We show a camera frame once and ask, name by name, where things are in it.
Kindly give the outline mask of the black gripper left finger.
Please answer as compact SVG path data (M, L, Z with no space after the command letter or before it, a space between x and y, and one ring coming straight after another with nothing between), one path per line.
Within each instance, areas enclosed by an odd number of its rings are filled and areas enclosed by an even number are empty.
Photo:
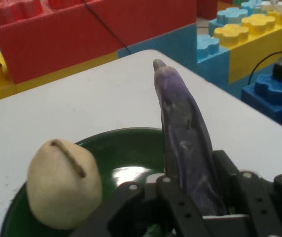
M173 230L178 237L211 235L190 197L175 180L161 176L152 184L121 184L70 236L142 237L153 225L166 237Z

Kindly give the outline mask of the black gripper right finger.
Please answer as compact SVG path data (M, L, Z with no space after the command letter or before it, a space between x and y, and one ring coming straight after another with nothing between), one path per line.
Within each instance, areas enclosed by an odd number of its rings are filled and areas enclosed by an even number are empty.
M272 182L238 170L224 151L212 154L231 218L225 223L237 236L282 237L282 174Z

